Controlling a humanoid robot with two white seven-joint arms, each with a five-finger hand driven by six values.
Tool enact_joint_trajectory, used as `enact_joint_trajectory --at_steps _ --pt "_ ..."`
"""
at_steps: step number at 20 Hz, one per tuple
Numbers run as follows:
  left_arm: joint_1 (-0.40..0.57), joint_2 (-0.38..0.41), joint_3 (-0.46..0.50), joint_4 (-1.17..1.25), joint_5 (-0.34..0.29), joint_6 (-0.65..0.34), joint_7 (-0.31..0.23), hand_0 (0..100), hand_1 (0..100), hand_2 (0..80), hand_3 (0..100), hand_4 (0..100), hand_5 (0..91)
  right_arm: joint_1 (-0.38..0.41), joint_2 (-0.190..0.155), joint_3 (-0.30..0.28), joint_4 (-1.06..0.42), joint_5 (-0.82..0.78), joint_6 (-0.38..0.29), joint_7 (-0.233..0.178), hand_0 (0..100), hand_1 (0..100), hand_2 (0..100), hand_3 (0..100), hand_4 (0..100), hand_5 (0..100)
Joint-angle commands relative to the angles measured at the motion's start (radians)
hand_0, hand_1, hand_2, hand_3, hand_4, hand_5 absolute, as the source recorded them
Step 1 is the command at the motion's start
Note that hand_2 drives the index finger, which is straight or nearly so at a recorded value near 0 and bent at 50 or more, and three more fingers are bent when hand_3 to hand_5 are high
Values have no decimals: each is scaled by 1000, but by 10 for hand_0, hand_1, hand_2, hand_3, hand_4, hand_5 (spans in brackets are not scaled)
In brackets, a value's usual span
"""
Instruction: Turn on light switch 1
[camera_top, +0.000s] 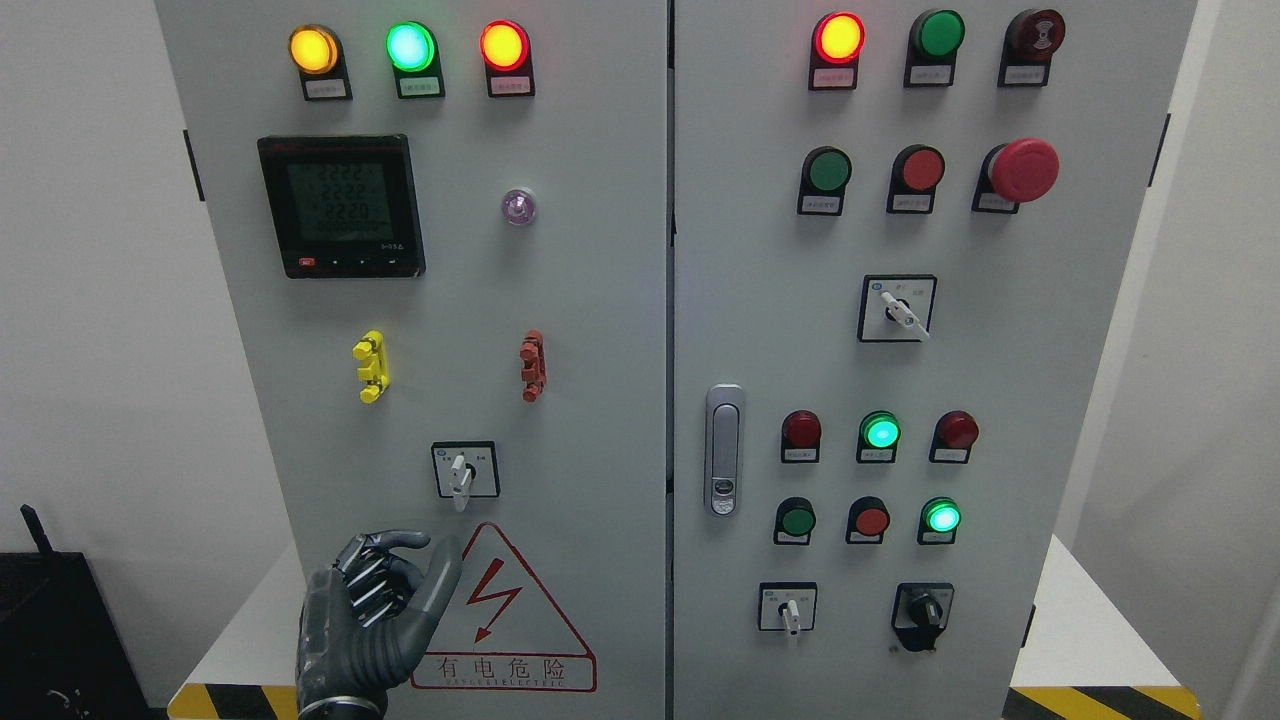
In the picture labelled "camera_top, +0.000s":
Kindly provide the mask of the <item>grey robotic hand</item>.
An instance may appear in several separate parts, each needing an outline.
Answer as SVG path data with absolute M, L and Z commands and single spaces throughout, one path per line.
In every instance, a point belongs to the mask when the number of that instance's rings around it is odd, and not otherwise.
M 436 544 L 426 571 L 394 552 L 430 541 L 421 530 L 357 534 L 310 577 L 296 653 L 301 719 L 385 716 L 387 692 L 421 664 L 458 585 L 456 537 Z

